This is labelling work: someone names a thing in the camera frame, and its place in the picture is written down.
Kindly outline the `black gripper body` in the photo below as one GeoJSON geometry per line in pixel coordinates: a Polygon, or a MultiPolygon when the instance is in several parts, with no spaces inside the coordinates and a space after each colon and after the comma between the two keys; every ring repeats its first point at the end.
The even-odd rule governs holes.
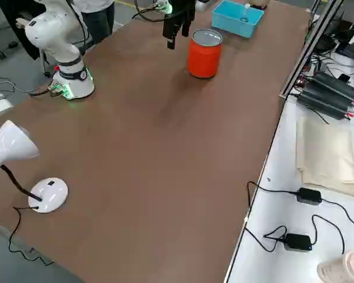
{"type": "Polygon", "coordinates": [[[170,16],[189,15],[194,18],[196,13],[196,0],[169,0],[171,5],[170,16]]]}

